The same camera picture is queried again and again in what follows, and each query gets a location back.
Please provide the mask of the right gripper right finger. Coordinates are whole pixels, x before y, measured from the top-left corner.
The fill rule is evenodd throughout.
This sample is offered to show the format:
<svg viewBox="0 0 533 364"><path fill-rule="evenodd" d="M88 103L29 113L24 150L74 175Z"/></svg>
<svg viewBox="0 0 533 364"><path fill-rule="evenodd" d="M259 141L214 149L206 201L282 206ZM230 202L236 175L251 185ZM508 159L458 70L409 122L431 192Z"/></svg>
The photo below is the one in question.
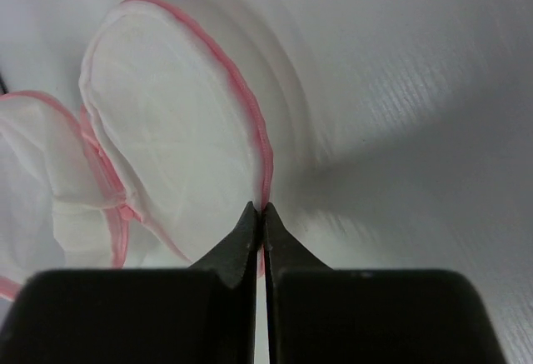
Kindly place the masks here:
<svg viewBox="0 0 533 364"><path fill-rule="evenodd" d="M262 212L273 363L502 363L485 306L460 273L333 269Z"/></svg>

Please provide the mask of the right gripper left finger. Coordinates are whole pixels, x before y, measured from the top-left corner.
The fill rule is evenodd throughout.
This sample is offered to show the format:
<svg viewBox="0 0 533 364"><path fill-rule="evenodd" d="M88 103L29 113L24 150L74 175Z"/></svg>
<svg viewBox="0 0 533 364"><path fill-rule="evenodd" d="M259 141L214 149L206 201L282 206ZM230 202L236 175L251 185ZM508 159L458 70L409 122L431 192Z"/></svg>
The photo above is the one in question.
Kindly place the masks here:
<svg viewBox="0 0 533 364"><path fill-rule="evenodd" d="M42 272L1 330L4 363L251 363L258 215L188 268Z"/></svg>

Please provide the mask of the pink mesh laundry bag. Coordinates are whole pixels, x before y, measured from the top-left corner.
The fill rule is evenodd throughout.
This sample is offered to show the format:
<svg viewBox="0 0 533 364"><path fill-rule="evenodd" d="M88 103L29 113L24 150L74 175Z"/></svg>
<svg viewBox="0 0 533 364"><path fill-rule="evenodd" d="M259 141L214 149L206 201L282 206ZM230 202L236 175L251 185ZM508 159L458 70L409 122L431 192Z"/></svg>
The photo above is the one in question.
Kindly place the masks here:
<svg viewBox="0 0 533 364"><path fill-rule="evenodd" d="M81 65L80 112L1 98L1 295L49 269L180 267L263 207L273 155L236 64L182 10L125 0Z"/></svg>

